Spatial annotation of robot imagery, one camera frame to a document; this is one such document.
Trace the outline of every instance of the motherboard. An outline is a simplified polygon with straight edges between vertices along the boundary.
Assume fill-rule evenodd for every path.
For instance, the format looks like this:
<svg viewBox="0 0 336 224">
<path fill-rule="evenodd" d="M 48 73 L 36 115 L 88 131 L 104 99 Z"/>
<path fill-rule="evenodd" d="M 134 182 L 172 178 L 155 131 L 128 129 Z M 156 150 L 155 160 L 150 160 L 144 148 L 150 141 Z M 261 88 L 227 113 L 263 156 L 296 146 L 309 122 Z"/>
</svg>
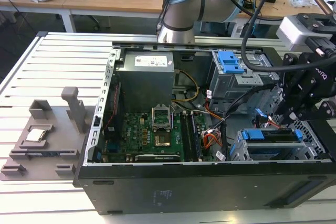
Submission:
<svg viewBox="0 0 336 224">
<path fill-rule="evenodd" d="M 121 139 L 106 139 L 103 160 L 111 163 L 134 162 L 191 162 L 205 156 L 202 131 L 206 124 L 201 113 L 126 113 L 122 124 Z M 170 121 L 170 127 L 156 129 Z"/>
</svg>

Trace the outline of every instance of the green motherboard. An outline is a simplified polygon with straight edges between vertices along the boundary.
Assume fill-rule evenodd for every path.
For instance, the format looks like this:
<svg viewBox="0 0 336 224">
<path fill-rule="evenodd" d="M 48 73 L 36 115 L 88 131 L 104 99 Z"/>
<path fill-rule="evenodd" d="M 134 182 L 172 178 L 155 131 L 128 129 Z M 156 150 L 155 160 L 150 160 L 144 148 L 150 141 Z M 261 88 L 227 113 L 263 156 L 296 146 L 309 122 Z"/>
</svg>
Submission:
<svg viewBox="0 0 336 224">
<path fill-rule="evenodd" d="M 126 113 L 124 116 L 121 140 L 106 140 L 103 156 L 109 163 L 134 162 L 139 154 L 164 154 L 179 156 L 179 161 L 185 161 L 183 132 L 181 131 L 181 113 L 173 113 L 171 130 L 153 131 L 152 113 Z M 201 133 L 205 130 L 203 114 L 193 115 L 198 145 L 203 149 Z M 167 114 L 155 114 L 155 123 L 167 123 Z"/>
</svg>

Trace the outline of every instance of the sticker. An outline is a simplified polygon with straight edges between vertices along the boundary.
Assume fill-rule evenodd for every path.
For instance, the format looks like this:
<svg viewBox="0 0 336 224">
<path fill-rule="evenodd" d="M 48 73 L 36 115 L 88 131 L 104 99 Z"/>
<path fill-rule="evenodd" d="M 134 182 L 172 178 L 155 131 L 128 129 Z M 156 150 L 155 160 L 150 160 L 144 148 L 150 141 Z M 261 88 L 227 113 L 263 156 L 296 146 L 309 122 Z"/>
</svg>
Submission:
<svg viewBox="0 0 336 224">
<path fill-rule="evenodd" d="M 206 97 L 207 97 L 208 99 L 211 99 L 211 98 L 212 98 L 212 91 L 211 91 L 211 90 L 209 90 L 209 89 L 206 90 Z"/>
<path fill-rule="evenodd" d="M 134 64 L 136 67 L 167 67 L 168 66 L 166 56 L 138 55 L 135 58 Z"/>
<path fill-rule="evenodd" d="M 163 205 L 166 205 L 166 203 L 171 202 L 170 198 L 173 195 L 173 191 L 171 190 L 164 190 L 164 191 L 154 191 L 153 194 L 153 205 L 161 207 Z"/>
<path fill-rule="evenodd" d="M 220 151 L 217 151 L 216 157 L 218 157 L 220 161 L 225 160 L 225 156 Z"/>
</svg>

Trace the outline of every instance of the metal slotted table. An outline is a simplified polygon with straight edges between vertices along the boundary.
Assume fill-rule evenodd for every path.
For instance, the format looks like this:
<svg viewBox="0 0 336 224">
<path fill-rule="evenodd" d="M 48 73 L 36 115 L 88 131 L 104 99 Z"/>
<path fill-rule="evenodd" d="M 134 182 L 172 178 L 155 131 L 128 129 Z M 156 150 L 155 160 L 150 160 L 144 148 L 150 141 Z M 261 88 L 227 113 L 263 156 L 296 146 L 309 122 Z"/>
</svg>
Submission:
<svg viewBox="0 0 336 224">
<path fill-rule="evenodd" d="M 154 42 L 151 35 L 48 33 L 36 37 L 0 85 L 0 167 L 29 119 L 34 99 L 66 105 L 64 86 L 77 86 L 78 98 L 95 105 L 112 41 Z M 197 37 L 196 42 L 239 46 L 240 39 Z M 280 40 L 251 39 L 283 55 Z M 100 216 L 72 181 L 0 182 L 0 223 L 336 223 L 336 187 L 294 209 Z"/>
</svg>

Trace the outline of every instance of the floor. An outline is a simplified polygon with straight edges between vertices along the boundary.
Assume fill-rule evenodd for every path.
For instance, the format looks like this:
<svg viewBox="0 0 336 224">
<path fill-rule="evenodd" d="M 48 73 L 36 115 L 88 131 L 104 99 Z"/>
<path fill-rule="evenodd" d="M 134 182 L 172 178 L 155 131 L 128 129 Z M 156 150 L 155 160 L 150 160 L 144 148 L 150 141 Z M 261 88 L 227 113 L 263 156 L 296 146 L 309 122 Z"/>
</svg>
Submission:
<svg viewBox="0 0 336 224">
<path fill-rule="evenodd" d="M 22 13 L 35 31 L 64 31 L 62 20 L 57 19 L 53 14 L 39 13 Z M 5 21 L 0 25 L 0 82 L 6 77 L 18 58 L 28 47 L 29 43 L 34 39 L 35 33 L 24 22 L 22 16 L 15 14 L 17 22 L 10 24 Z M 116 33 L 116 34 L 155 34 L 156 19 L 152 18 L 126 18 L 111 17 L 109 21 L 107 17 L 96 17 L 100 23 L 100 31 L 94 31 L 94 22 L 87 16 L 76 16 L 75 25 L 79 33 Z M 215 33 L 200 33 L 200 23 L 195 23 L 194 30 L 197 36 L 218 36 Z M 258 37 L 265 36 L 267 38 L 274 37 L 275 32 L 263 31 L 262 26 L 258 26 L 258 31 L 262 35 L 255 33 Z"/>
</svg>

